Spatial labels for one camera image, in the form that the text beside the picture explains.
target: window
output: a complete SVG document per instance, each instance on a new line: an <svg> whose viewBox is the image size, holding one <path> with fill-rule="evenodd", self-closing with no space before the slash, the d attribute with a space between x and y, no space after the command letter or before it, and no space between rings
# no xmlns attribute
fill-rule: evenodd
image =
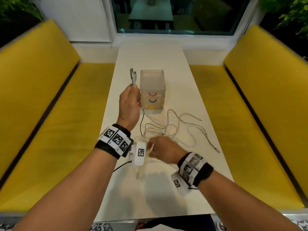
<svg viewBox="0 0 308 231"><path fill-rule="evenodd" d="M118 33L233 35L250 0L112 0Z"/></svg>

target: yellow curved line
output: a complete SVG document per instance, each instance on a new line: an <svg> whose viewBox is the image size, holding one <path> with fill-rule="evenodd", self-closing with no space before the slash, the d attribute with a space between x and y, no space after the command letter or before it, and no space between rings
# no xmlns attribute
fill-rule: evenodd
<svg viewBox="0 0 308 231"><path fill-rule="evenodd" d="M155 109L155 108L156 108L156 105L154 105L154 106L149 105L149 108L150 108L150 109Z"/></svg>

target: black wristband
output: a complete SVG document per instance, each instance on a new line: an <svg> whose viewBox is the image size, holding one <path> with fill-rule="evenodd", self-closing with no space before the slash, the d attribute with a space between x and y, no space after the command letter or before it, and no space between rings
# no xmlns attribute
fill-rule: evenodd
<svg viewBox="0 0 308 231"><path fill-rule="evenodd" d="M124 134L126 134L127 137L131 137L131 133L128 129L124 128L123 126L120 126L119 124L113 124L115 128L118 128L120 131L122 131Z"/></svg>
<svg viewBox="0 0 308 231"><path fill-rule="evenodd" d="M198 172L198 174L196 175L193 185L195 187L198 187L199 183L202 180L209 178L213 170L214 170L213 166L211 166L209 163L205 163L200 169L200 171Z"/></svg>
<svg viewBox="0 0 308 231"><path fill-rule="evenodd" d="M114 156L116 159L120 159L120 155L113 149L111 146L109 146L107 143L104 143L101 140L98 140L97 144L95 144L94 148L99 148L105 152L108 152L110 155Z"/></svg>
<svg viewBox="0 0 308 231"><path fill-rule="evenodd" d="M180 161L177 163L177 166L178 166L179 168L181 168L182 164L184 163L184 160L186 159L186 157L187 157L190 153L191 153L191 152L189 152L189 153L187 153L186 155L184 155L184 156L182 157L182 159L180 159Z"/></svg>

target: window frame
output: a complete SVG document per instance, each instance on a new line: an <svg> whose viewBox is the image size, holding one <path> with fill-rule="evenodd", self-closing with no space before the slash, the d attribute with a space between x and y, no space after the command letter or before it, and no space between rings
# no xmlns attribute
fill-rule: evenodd
<svg viewBox="0 0 308 231"><path fill-rule="evenodd" d="M128 39L140 40L144 38L168 39L179 41L183 49L209 49L231 50L242 37L258 9L259 0L250 0L233 36L227 35L176 35L176 34L142 34L142 33L118 33L111 0L103 0L107 22L109 22L110 40L112 47L120 47L120 44Z"/></svg>

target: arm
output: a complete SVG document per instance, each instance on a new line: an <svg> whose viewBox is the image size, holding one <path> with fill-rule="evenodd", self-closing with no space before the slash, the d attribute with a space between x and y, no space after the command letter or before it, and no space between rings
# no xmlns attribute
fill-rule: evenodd
<svg viewBox="0 0 308 231"><path fill-rule="evenodd" d="M166 163L177 164L187 154L187 151L168 137L150 139L148 148L151 147L153 150L150 156ZM300 230L274 208L216 171L208 179L202 180L198 189L228 230Z"/></svg>
<svg viewBox="0 0 308 231"><path fill-rule="evenodd" d="M131 131L141 108L137 85L120 95L117 124ZM45 194L22 218L14 231L75 230L90 228L102 203L117 159L95 148L67 177Z"/></svg>

